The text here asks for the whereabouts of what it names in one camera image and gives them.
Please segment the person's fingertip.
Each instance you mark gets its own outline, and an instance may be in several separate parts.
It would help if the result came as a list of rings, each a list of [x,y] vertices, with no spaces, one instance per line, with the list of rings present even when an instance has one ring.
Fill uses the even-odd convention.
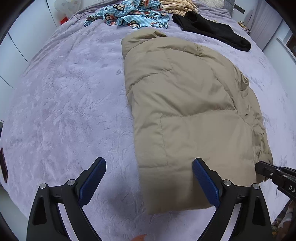
[[[145,241],[146,236],[147,236],[146,234],[138,235],[138,236],[134,237],[131,241]]]

